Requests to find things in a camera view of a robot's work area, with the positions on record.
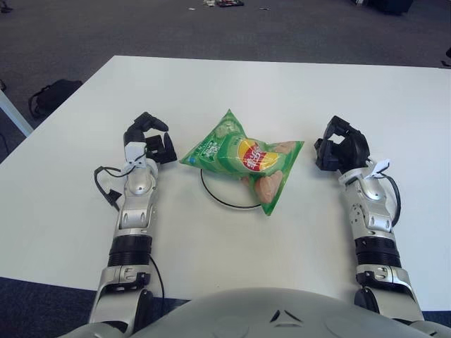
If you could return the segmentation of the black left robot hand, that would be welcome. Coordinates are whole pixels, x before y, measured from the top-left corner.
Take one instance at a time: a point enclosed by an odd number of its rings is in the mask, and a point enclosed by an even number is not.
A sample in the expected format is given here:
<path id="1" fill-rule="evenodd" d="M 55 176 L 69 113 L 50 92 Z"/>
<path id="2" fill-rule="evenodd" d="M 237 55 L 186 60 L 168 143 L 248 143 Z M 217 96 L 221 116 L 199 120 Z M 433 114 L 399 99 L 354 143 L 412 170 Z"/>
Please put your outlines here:
<path id="1" fill-rule="evenodd" d="M 123 144 L 128 164 L 143 166 L 146 158 L 160 164 L 177 160 L 167 124 L 148 112 L 134 119 L 124 132 Z"/>

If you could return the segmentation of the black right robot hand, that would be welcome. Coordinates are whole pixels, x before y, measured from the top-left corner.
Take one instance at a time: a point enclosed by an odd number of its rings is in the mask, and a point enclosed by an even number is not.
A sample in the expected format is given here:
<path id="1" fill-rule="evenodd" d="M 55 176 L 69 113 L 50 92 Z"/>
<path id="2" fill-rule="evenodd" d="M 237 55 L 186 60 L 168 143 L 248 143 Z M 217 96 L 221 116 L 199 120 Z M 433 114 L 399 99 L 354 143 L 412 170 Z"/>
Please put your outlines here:
<path id="1" fill-rule="evenodd" d="M 366 137 L 346 120 L 334 115 L 322 138 L 314 144 L 316 166 L 323 171 L 339 171 L 342 174 L 365 168 L 370 151 Z"/>

